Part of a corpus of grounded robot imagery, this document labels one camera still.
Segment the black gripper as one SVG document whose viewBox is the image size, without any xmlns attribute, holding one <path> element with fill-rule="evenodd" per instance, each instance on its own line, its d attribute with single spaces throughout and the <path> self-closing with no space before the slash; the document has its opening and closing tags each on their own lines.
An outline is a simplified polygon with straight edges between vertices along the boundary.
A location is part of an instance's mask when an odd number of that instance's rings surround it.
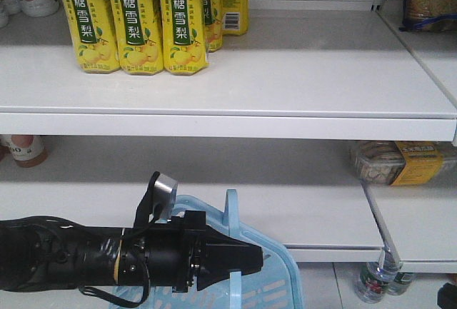
<svg viewBox="0 0 457 309">
<path fill-rule="evenodd" d="M 203 211 L 185 211 L 167 223 L 133 229 L 121 242 L 117 284 L 171 287 L 185 293 L 196 276 L 197 291 L 228 280 L 232 272 L 250 275 L 263 267 L 260 246 L 224 235 L 206 225 Z"/>
</svg>

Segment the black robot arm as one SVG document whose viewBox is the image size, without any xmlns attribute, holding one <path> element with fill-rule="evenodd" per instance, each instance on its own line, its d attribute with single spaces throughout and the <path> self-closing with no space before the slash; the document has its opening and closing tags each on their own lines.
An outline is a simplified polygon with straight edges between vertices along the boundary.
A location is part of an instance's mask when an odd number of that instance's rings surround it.
<svg viewBox="0 0 457 309">
<path fill-rule="evenodd" d="M 1 222 L 1 289 L 9 292 L 77 289 L 137 308 L 155 286 L 204 290 L 233 272 L 250 275 L 262 267 L 260 246 L 218 232 L 203 211 L 131 228 L 52 216 Z"/>
</svg>

